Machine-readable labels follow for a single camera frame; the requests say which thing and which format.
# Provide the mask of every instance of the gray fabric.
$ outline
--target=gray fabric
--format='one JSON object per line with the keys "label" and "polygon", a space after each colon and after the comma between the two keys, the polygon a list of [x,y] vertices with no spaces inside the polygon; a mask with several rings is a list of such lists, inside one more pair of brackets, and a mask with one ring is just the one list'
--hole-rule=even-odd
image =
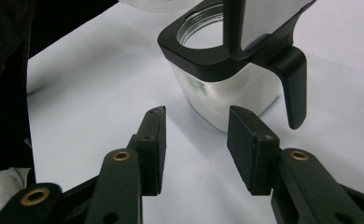
{"label": "gray fabric", "polygon": [[0,171],[0,210],[9,199],[27,185],[28,168],[9,168]]}

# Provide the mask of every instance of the black handle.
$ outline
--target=black handle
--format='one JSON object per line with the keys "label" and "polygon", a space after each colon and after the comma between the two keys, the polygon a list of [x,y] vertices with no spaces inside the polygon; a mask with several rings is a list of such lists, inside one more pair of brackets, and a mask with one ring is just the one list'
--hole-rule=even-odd
{"label": "black handle", "polygon": [[307,61],[304,53],[296,47],[287,47],[265,68],[281,79],[289,127],[298,129],[307,113]]}

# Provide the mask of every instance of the white table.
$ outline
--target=white table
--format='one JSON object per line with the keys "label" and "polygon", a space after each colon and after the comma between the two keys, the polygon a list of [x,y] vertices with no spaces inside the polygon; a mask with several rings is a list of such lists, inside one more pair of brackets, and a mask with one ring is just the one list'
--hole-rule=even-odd
{"label": "white table", "polygon": [[[252,197],[217,131],[189,106],[157,44],[183,12],[116,4],[36,55],[28,103],[38,182],[68,190],[98,175],[147,110],[167,106],[163,191],[144,198],[153,223],[275,223],[270,197]],[[287,126],[282,95],[261,116],[281,148],[315,154],[337,181],[364,192],[364,2],[318,1],[295,46],[308,59],[308,115]]]}

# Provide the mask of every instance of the brass screw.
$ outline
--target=brass screw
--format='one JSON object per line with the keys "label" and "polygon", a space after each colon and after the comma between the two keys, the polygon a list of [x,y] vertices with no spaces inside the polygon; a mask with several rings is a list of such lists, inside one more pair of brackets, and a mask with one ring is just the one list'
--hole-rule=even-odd
{"label": "brass screw", "polygon": [[127,151],[121,151],[113,155],[113,160],[115,161],[125,161],[130,158],[130,153]]}
{"label": "brass screw", "polygon": [[45,201],[49,195],[48,188],[32,189],[21,198],[20,203],[24,206],[36,205]]}
{"label": "brass screw", "polygon": [[291,151],[289,153],[289,156],[297,161],[308,161],[308,159],[310,158],[307,153],[297,150]]}

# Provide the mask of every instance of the screw hole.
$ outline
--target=screw hole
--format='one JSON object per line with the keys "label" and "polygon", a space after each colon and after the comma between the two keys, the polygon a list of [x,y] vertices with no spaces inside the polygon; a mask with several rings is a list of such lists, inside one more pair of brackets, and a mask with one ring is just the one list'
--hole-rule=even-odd
{"label": "screw hole", "polygon": [[24,206],[36,205],[45,201],[49,195],[50,191],[47,188],[33,189],[21,198],[20,203]]}
{"label": "screw hole", "polygon": [[34,194],[31,194],[29,197],[28,197],[28,200],[30,201],[35,201],[35,200],[38,200],[40,199],[41,197],[43,197],[43,192],[36,192]]}
{"label": "screw hole", "polygon": [[302,151],[291,151],[289,155],[297,161],[308,161],[309,159],[309,156]]}
{"label": "screw hole", "polygon": [[116,213],[108,213],[104,216],[103,223],[112,224],[119,220],[119,216]]}
{"label": "screw hole", "polygon": [[130,153],[126,151],[121,151],[113,155],[113,160],[115,161],[125,161],[130,158]]}
{"label": "screw hole", "polygon": [[343,213],[336,213],[335,216],[342,223],[345,223],[345,224],[353,224],[354,223],[354,220],[352,218],[350,218],[348,215],[345,215]]}

